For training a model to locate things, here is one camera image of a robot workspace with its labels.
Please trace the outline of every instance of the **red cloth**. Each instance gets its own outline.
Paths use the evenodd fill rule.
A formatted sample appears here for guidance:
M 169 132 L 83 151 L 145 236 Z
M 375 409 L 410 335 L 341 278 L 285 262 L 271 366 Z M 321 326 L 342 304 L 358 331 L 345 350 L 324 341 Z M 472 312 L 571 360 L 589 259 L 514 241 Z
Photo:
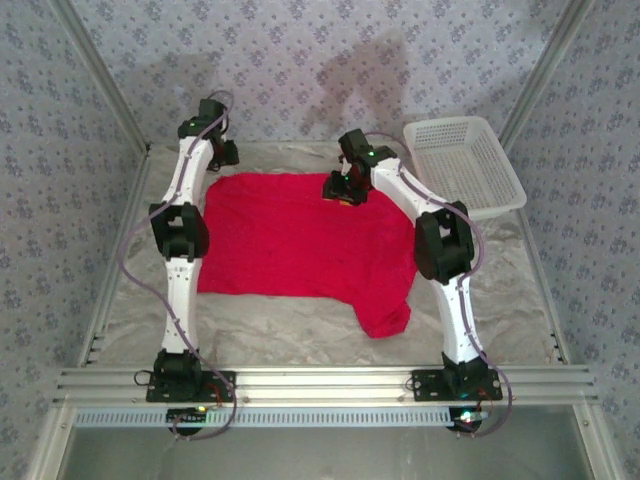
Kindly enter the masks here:
M 324 200 L 326 178 L 242 173 L 215 182 L 198 292 L 335 298 L 353 305 L 370 337 L 401 333 L 417 272 L 414 227 L 377 191 L 357 207 Z

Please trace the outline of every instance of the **floral pattern wall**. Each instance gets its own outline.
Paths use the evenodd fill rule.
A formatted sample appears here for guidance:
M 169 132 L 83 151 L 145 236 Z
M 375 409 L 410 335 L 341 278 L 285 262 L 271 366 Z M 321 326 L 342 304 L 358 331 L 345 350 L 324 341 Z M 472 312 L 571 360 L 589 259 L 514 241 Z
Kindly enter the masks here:
M 0 478 L 75 364 L 140 153 L 46 2 L 0 3 Z
M 75 0 L 148 140 L 236 96 L 230 134 L 324 140 L 475 114 L 499 131 L 565 1 Z
M 640 478 L 640 4 L 596 3 L 510 152 L 573 359 Z

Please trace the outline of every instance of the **white mesh basket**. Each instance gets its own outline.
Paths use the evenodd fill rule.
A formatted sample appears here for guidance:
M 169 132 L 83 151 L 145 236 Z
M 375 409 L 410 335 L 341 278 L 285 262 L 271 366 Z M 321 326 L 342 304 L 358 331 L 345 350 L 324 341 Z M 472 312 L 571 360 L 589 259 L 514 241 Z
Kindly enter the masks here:
M 404 127 L 419 180 L 450 202 L 460 200 L 473 220 L 497 217 L 527 201 L 489 123 L 480 117 L 424 120 Z

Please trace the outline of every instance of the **cable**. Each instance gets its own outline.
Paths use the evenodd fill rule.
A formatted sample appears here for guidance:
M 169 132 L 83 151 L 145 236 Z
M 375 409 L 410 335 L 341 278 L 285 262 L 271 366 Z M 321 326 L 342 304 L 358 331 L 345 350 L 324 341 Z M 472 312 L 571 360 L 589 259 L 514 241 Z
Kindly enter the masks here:
M 222 397 L 220 396 L 220 389 L 213 383 L 207 383 L 205 387 L 210 388 L 216 394 L 216 406 L 220 408 L 222 406 Z
M 394 142 L 399 143 L 400 145 L 402 145 L 402 147 L 405 149 L 405 151 L 409 154 L 409 158 L 418 158 L 415 155 L 415 152 L 413 151 L 413 148 L 409 144 L 403 142 L 402 140 L 400 140 L 399 138 L 395 137 L 394 135 L 390 135 L 388 133 L 379 132 L 379 131 L 367 132 L 367 133 L 365 133 L 365 135 L 382 135 L 384 137 L 390 138 Z M 453 207 L 451 205 L 448 205 L 448 204 L 446 204 L 444 202 L 441 202 L 439 200 L 436 200 L 435 198 L 430 197 L 429 195 L 425 194 L 420 188 L 418 188 L 412 182 L 410 182 L 409 179 L 407 178 L 407 176 L 405 175 L 404 171 L 402 171 L 401 166 L 402 166 L 402 160 L 400 160 L 400 164 L 398 165 L 398 175 L 400 176 L 400 178 L 402 179 L 402 181 L 405 183 L 405 185 L 407 187 L 409 187 L 414 193 L 416 193 L 417 195 L 421 196 L 426 201 L 431 202 L 431 203 L 433 203 L 434 205 L 437 205 L 440 208 L 444 208 L 445 210 L 448 210 L 451 213 L 453 213 L 453 214 L 457 215 L 458 217 L 460 217 L 467 225 L 469 225 L 469 227 L 473 231 L 473 234 L 475 235 L 475 237 L 476 237 L 476 239 L 478 241 L 478 261 L 471 268 L 471 270 L 466 272 L 464 275 L 462 275 L 458 279 L 458 293 L 459 293 L 459 296 L 460 296 L 460 310 L 462 312 L 462 322 L 464 323 L 465 333 L 467 334 L 467 337 L 469 337 L 469 341 L 471 342 L 471 345 L 475 349 L 475 351 L 478 354 L 478 356 L 482 359 L 482 361 L 484 363 L 486 363 L 490 368 L 495 370 L 496 373 L 500 377 L 502 377 L 502 380 L 504 381 L 504 385 L 507 388 L 507 409 L 505 411 L 505 414 L 500 418 L 500 420 L 498 420 L 497 423 L 495 423 L 494 425 L 489 427 L 487 430 L 484 430 L 484 431 L 482 431 L 480 433 L 470 433 L 470 434 L 468 434 L 471 437 L 485 437 L 485 436 L 490 435 L 491 433 L 495 432 L 500 427 L 502 427 L 504 425 L 504 423 L 507 421 L 507 419 L 509 418 L 509 416 L 511 415 L 511 411 L 513 409 L 513 390 L 511 388 L 511 382 L 509 382 L 509 379 L 507 378 L 507 375 L 504 373 L 504 371 L 500 367 L 498 367 L 495 363 L 493 363 L 491 361 L 491 359 L 486 355 L 486 353 L 484 353 L 484 351 L 480 348 L 480 345 L 478 345 L 478 342 L 476 342 L 475 335 L 473 335 L 473 332 L 471 331 L 471 325 L 469 324 L 469 319 L 467 318 L 467 309 L 466 309 L 465 301 L 464 301 L 464 285 L 463 285 L 463 282 L 467 278 L 469 278 L 473 274 L 475 274 L 480 269 L 480 266 L 482 265 L 482 262 L 484 261 L 484 241 L 482 240 L 482 233 L 480 232 L 480 229 L 478 228 L 478 226 L 467 215 L 465 215 L 463 212 L 461 212 L 459 209 L 457 209 L 457 208 L 455 208 L 455 207 Z
M 151 370 L 138 370 L 136 373 L 133 374 L 133 383 L 135 383 L 139 387 L 148 387 L 149 386 L 149 382 L 140 383 L 138 381 L 138 375 L 140 375 L 141 373 L 147 373 L 147 374 L 151 375 L 153 372 Z
M 229 430 L 229 427 L 231 426 L 231 423 L 235 419 L 236 411 L 238 410 L 238 398 L 236 396 L 236 392 L 235 392 L 235 389 L 233 387 L 233 384 L 231 382 L 229 382 L 229 380 L 227 380 L 225 378 L 225 376 L 222 375 L 222 373 L 220 373 L 220 371 L 215 368 L 215 366 L 213 366 L 208 360 L 206 360 L 202 355 L 200 355 L 200 352 L 198 352 L 198 350 L 189 341 L 189 339 L 187 338 L 187 334 L 185 333 L 185 331 L 180 326 L 180 319 L 178 317 L 176 317 L 176 314 L 173 311 L 173 308 L 171 307 L 171 304 L 169 303 L 169 300 L 167 299 L 167 297 L 165 297 L 162 293 L 160 293 L 153 286 L 148 285 L 148 284 L 142 282 L 141 280 L 137 279 L 136 277 L 134 277 L 133 274 L 131 274 L 131 272 L 129 272 L 129 270 L 127 270 L 127 268 L 124 265 L 124 256 L 126 254 L 127 247 L 129 246 L 129 243 L 131 243 L 131 240 L 132 240 L 133 236 L 136 234 L 136 232 L 138 230 L 141 230 L 142 228 L 148 226 L 152 219 L 154 219 L 156 216 L 160 215 L 162 212 L 164 212 L 166 209 L 168 209 L 171 205 L 173 205 L 173 203 L 178 199 L 178 197 L 180 197 L 181 188 L 182 188 L 182 182 L 184 180 L 184 175 L 185 175 L 185 172 L 187 170 L 187 165 L 189 164 L 189 161 L 191 160 L 191 155 L 192 155 L 193 151 L 195 150 L 196 146 L 204 138 L 205 135 L 207 135 L 211 130 L 213 130 L 218 125 L 220 125 L 220 123 L 223 122 L 225 120 L 225 118 L 228 117 L 229 111 L 233 108 L 233 95 L 230 92 L 228 92 L 226 90 L 216 90 L 208 98 L 211 98 L 214 95 L 218 95 L 220 93 L 223 93 L 223 94 L 228 95 L 230 97 L 229 107 L 226 108 L 224 110 L 224 112 L 222 113 L 222 115 L 220 115 L 217 119 L 215 119 L 207 128 L 205 128 L 202 132 L 200 132 L 200 134 L 195 138 L 195 140 L 193 142 L 191 142 L 191 145 L 189 145 L 189 148 L 187 149 L 187 153 L 185 154 L 185 157 L 184 157 L 184 163 L 182 164 L 182 169 L 180 170 L 180 175 L 178 176 L 178 182 L 176 184 L 175 193 L 172 195 L 172 197 L 164 205 L 162 205 L 157 210 L 154 210 L 151 214 L 149 214 L 148 216 L 146 216 L 145 218 L 140 220 L 137 224 L 135 224 L 131 228 L 131 230 L 129 231 L 129 233 L 125 237 L 125 239 L 120 244 L 120 247 L 118 248 L 118 255 L 117 255 L 117 257 L 118 257 L 118 267 L 120 268 L 122 273 L 124 273 L 124 275 L 129 280 L 131 280 L 133 283 L 135 283 L 138 287 L 140 287 L 140 288 L 148 291 L 149 293 L 153 294 L 154 296 L 156 296 L 162 302 L 162 304 L 164 305 L 165 309 L 169 313 L 169 316 L 171 317 L 171 320 L 173 321 L 173 325 L 175 326 L 175 329 L 178 332 L 178 335 L 180 335 L 180 338 L 184 342 L 185 346 L 189 349 L 189 352 L 191 352 L 191 354 L 194 357 L 196 357 L 205 367 L 207 367 L 225 385 L 225 387 L 227 387 L 227 389 L 229 390 L 229 392 L 231 394 L 231 398 L 233 400 L 233 408 L 231 410 L 231 415 L 229 416 L 229 419 L 225 422 L 225 424 L 222 425 L 217 430 L 214 430 L 213 432 L 202 434 L 202 435 L 194 435 L 194 436 L 186 437 L 184 435 L 180 435 L 178 433 L 178 431 L 176 430 L 177 423 L 174 422 L 172 424 L 171 431 L 173 432 L 174 436 L 176 438 L 180 439 L 180 440 L 185 440 L 185 441 L 206 440 L 206 439 L 209 439 L 209 438 L 213 438 L 213 437 L 217 437 L 219 435 L 222 435 L 224 432 Z
M 489 399 L 489 416 L 491 416 L 493 414 L 493 397 L 491 397 L 491 395 L 489 395 L 489 392 L 487 392 L 484 388 L 479 388 L 478 393 L 480 394 L 480 396 L 483 396 Z M 478 402 L 478 410 L 480 410 L 481 403 L 482 403 L 482 400 Z

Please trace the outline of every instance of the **aluminum frame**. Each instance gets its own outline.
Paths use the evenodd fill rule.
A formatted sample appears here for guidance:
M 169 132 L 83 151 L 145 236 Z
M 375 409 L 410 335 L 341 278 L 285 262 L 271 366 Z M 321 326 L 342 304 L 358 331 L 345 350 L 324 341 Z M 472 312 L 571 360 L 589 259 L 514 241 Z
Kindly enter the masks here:
M 500 143 L 507 154 L 527 124 L 533 108 L 544 93 L 556 68 L 594 4 L 595 0 L 570 0 L 560 15 L 547 45 L 538 57 L 536 65 L 500 131 Z
M 127 141 L 139 152 L 144 152 L 147 145 L 142 130 L 72 2 L 49 0 L 49 5 L 75 45 L 96 87 L 102 92 L 107 105 L 113 111 Z
M 135 221 L 149 173 L 149 161 L 143 157 L 134 187 L 124 212 L 116 246 Z M 514 386 L 514 408 L 524 405 L 572 405 L 594 476 L 598 480 L 624 478 L 613 439 L 606 427 L 602 408 L 598 405 L 597 389 L 588 366 L 569 365 L 570 355 L 561 334 L 557 312 L 551 301 L 549 287 L 524 211 L 517 212 L 525 235 L 525 245 L 536 283 L 544 298 L 550 333 L 557 340 L 563 365 L 504 366 Z M 77 410 L 82 407 L 148 408 L 145 389 L 133 383 L 133 373 L 149 369 L 137 367 L 101 367 L 97 359 L 103 329 L 114 296 L 119 272 L 115 247 L 98 302 L 91 318 L 88 335 L 78 360 L 80 368 L 65 369 L 54 392 L 54 404 L 41 435 L 28 479 L 55 479 L 62 467 L 65 450 Z M 424 406 L 413 401 L 405 387 L 409 372 L 416 368 L 441 366 L 397 367 L 220 367 L 239 373 L 238 396 L 242 408 L 250 407 L 384 407 Z M 434 402 L 433 406 L 453 406 L 451 402 Z M 178 406 L 158 404 L 158 409 Z

